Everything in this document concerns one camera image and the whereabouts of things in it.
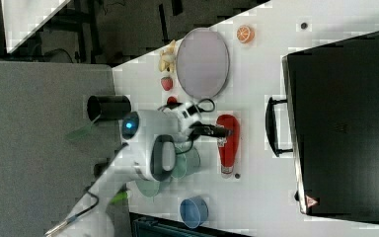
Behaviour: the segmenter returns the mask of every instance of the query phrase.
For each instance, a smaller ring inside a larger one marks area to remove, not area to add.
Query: toy
[[[172,40],[171,43],[169,43],[166,51],[161,50],[160,51],[160,59],[159,59],[159,70],[161,72],[168,70],[170,72],[175,71],[175,56],[174,56],[174,49],[175,49],[175,40]]]
[[[161,80],[161,84],[165,91],[169,91],[174,86],[174,81],[171,77],[164,77]]]
[[[176,104],[178,102],[177,98],[171,96],[171,97],[168,97],[168,100],[166,102],[167,105],[172,105],[172,104]]]
[[[247,43],[250,42],[255,36],[255,31],[248,26],[241,26],[238,29],[237,37],[239,42]]]

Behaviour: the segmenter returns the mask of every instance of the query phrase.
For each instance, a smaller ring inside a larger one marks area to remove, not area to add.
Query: blue cup
[[[194,229],[207,220],[208,207],[200,196],[191,197],[181,202],[180,214],[184,224]]]

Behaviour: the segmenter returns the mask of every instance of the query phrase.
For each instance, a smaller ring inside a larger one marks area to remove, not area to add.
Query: briefcase handle
[[[273,109],[273,107],[283,103],[287,103],[287,100],[278,101],[274,100],[272,97],[269,98],[265,113],[266,137],[268,139],[270,148],[272,149],[276,157],[279,157],[279,155],[282,153],[293,152],[293,149],[279,149],[278,146],[278,133],[276,130],[275,110]]]

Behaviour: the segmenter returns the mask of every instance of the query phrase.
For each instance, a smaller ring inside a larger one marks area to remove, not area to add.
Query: cup
[[[153,198],[158,193],[160,193],[164,188],[170,185],[169,180],[159,182],[159,181],[145,181],[136,180],[137,188],[140,192],[147,198]]]
[[[207,220],[207,204],[200,196],[184,199],[180,205],[180,215],[184,224],[194,229]]]
[[[175,147],[177,153],[185,151],[184,148]],[[171,176],[175,179],[182,179],[185,176],[195,173],[200,166],[198,151],[193,147],[189,152],[177,155],[175,167]]]
[[[131,112],[131,104],[125,96],[91,96],[87,105],[88,117],[98,121],[120,120]]]

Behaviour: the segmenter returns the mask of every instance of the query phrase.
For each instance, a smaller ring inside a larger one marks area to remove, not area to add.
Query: figurine
[[[168,45],[166,51],[164,52],[164,50],[161,50],[160,52],[161,58],[159,59],[159,70],[161,72],[165,70],[168,70],[169,72],[175,71],[175,43],[175,40],[172,40],[171,43]]]

